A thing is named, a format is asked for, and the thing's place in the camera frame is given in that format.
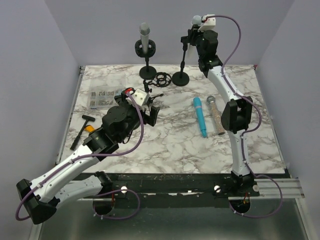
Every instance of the hammer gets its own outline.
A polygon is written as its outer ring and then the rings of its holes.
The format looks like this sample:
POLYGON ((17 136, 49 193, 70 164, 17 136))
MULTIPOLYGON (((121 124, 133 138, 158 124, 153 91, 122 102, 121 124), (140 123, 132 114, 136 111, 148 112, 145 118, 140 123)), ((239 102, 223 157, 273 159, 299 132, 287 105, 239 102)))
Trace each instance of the hammer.
POLYGON ((83 124, 80 132, 79 132, 78 135, 76 136, 75 140, 73 141, 73 143, 72 143, 72 145, 71 145, 71 147, 70 147, 71 150, 75 150, 75 149, 76 149, 76 146, 77 146, 77 144, 78 144, 78 142, 79 142, 79 140, 80 140, 81 134, 82 134, 82 132, 84 131, 85 127, 87 126, 87 123, 88 123, 89 121, 94 122, 94 121, 96 120, 94 117, 92 117, 92 116, 87 116, 87 115, 82 115, 82 118, 85 120, 85 122, 84 122, 84 124, 83 124))

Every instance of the round stand base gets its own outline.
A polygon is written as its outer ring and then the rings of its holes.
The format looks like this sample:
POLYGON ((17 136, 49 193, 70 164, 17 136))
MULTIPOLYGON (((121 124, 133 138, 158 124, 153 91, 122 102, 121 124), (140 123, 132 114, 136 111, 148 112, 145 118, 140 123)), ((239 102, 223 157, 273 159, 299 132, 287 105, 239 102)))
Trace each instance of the round stand base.
POLYGON ((147 66, 140 69, 139 75, 144 80, 152 80, 157 75, 157 70, 153 66, 149 66, 149 71, 147 71, 147 66))
POLYGON ((179 87, 183 87, 189 83, 189 75, 186 74, 184 71, 182 72, 182 77, 180 77, 180 72, 177 71, 172 76, 172 82, 174 85, 177 85, 179 87))

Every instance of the cork-textured handle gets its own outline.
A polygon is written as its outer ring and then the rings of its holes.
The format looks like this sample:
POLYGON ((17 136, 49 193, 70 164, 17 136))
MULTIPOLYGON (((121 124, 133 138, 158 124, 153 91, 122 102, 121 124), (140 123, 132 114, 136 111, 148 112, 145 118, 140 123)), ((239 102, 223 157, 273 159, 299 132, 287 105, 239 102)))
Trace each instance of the cork-textured handle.
POLYGON ((210 108, 211 108, 211 114, 213 116, 214 124, 215 124, 215 129, 218 135, 223 135, 226 133, 225 129, 222 127, 221 124, 221 114, 217 108, 217 105, 215 102, 210 103, 210 108))

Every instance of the microphone with tan handle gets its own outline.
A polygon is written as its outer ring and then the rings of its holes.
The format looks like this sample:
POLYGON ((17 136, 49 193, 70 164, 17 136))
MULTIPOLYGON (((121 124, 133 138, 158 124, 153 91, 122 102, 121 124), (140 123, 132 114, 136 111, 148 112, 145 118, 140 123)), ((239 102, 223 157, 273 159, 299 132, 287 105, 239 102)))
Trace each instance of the microphone with tan handle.
POLYGON ((206 99, 210 107, 211 114, 213 116, 215 130, 218 135, 223 135, 226 133, 225 129, 222 127, 221 124, 221 113, 219 112, 216 104, 216 98, 214 96, 208 96, 206 99))

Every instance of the gray floor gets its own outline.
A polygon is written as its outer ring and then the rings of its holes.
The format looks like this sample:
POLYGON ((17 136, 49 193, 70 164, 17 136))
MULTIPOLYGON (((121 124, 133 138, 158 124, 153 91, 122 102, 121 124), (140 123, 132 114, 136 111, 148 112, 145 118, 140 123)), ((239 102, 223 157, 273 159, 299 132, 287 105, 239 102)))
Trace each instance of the gray floor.
MULTIPOLYGON (((270 213, 279 200, 255 200, 248 214, 270 213)), ((230 209, 142 209, 129 220, 93 217, 92 202, 59 209, 42 225, 41 240, 307 240, 296 201, 273 217, 248 219, 230 209)))

